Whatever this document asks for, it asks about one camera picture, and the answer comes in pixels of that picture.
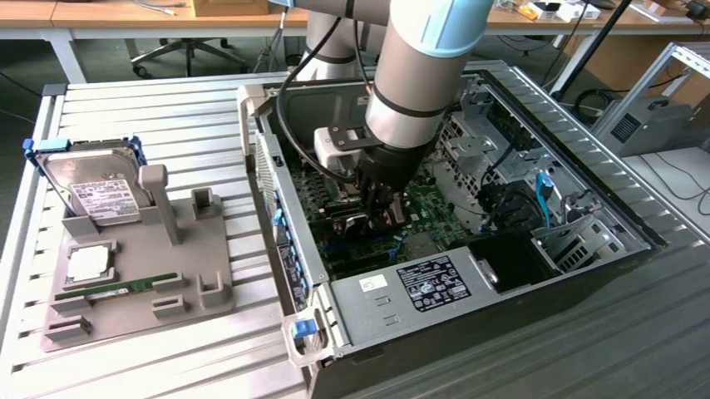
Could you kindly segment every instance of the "motherboard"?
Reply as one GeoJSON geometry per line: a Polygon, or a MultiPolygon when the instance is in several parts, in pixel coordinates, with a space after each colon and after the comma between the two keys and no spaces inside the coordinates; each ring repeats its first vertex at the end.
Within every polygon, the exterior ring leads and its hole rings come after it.
{"type": "Polygon", "coordinates": [[[410,223],[366,238],[343,237],[332,224],[339,215],[358,214],[363,208],[355,186],[327,179],[315,170],[292,173],[292,181],[320,257],[334,279],[436,254],[470,236],[468,228],[454,215],[456,206],[444,199],[426,168],[404,191],[410,223]]]}

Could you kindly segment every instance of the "gray 3d-printed holder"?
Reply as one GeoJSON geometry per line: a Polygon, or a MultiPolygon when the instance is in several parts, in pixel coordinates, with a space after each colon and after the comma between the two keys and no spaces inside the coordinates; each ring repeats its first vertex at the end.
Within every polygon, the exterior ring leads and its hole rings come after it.
{"type": "Polygon", "coordinates": [[[206,188],[170,201],[163,165],[141,167],[139,184],[155,199],[155,206],[139,209],[140,222],[99,228],[89,217],[63,220],[40,342],[45,352],[234,308],[220,197],[206,188]],[[72,249],[95,245],[109,246],[107,275],[67,283],[72,249]],[[79,295],[65,298],[68,293],[79,295]]]}

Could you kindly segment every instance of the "chair leg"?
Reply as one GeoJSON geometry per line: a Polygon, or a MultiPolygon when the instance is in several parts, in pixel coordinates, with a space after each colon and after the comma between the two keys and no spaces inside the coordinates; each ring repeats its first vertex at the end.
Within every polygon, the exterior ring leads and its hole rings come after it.
{"type": "Polygon", "coordinates": [[[192,57],[194,57],[194,48],[192,46],[186,47],[186,77],[192,76],[192,57]]]}
{"type": "Polygon", "coordinates": [[[239,64],[242,65],[246,65],[247,62],[239,58],[238,56],[235,56],[234,54],[230,54],[228,52],[224,52],[211,46],[208,46],[207,44],[202,43],[202,42],[195,42],[195,48],[198,50],[202,50],[204,52],[208,52],[210,54],[214,54],[215,56],[218,57],[222,57],[224,58],[226,60],[230,60],[230,61],[234,61],[234,62],[238,62],[239,64]]]}
{"type": "Polygon", "coordinates": [[[154,51],[143,54],[141,56],[133,58],[131,60],[131,64],[133,64],[133,67],[137,66],[141,62],[145,62],[148,60],[152,60],[154,58],[162,56],[163,54],[168,54],[170,52],[175,52],[182,49],[182,43],[174,42],[168,43],[166,46],[158,47],[154,51]]]}

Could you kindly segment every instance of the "desk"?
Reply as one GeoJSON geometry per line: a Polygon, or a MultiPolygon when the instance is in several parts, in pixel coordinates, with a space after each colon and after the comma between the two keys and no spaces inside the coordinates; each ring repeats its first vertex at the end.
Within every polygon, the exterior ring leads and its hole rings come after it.
{"type": "Polygon", "coordinates": [[[0,1],[0,27],[51,27],[56,0],[0,1]]]}
{"type": "MultiPolygon", "coordinates": [[[[63,65],[67,78],[72,83],[85,83],[81,62],[76,56],[73,41],[76,39],[135,39],[160,37],[268,37],[279,23],[279,11],[266,16],[244,17],[195,17],[191,8],[178,9],[178,15],[147,10],[131,0],[104,0],[89,3],[49,2],[44,0],[15,1],[0,0],[0,6],[15,8],[13,15],[24,15],[23,8],[37,5],[49,8],[52,28],[28,28],[28,17],[0,19],[0,38],[43,39],[51,42],[56,56],[63,65]]],[[[595,35],[607,21],[610,11],[594,21],[582,21],[577,35],[585,36],[577,53],[561,74],[555,84],[559,87],[569,77],[581,54],[589,48],[595,35]]],[[[291,11],[286,21],[284,36],[304,36],[307,12],[300,9],[291,11]]],[[[494,9],[490,13],[487,35],[566,35],[574,24],[561,20],[530,21],[517,12],[494,9]]],[[[698,34],[697,24],[658,24],[638,12],[627,10],[621,16],[611,35],[687,35],[698,34]]]]}

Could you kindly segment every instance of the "aluminum slotted table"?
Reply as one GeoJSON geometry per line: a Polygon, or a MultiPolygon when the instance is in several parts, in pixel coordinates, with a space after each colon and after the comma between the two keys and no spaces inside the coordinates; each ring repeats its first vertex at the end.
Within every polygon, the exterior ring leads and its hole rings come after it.
{"type": "MultiPolygon", "coordinates": [[[[367,389],[358,398],[706,397],[710,392],[707,234],[631,168],[610,162],[566,111],[502,62],[487,68],[535,104],[555,132],[669,242],[669,248],[582,304],[467,352],[367,389]]],[[[63,206],[25,166],[0,265],[0,392],[8,397],[306,398],[287,361],[282,310],[247,172],[236,88],[283,73],[71,85],[45,96],[35,140],[136,134],[148,163],[168,168],[168,195],[211,186],[226,203],[236,310],[44,353],[39,348],[63,206]]]]}

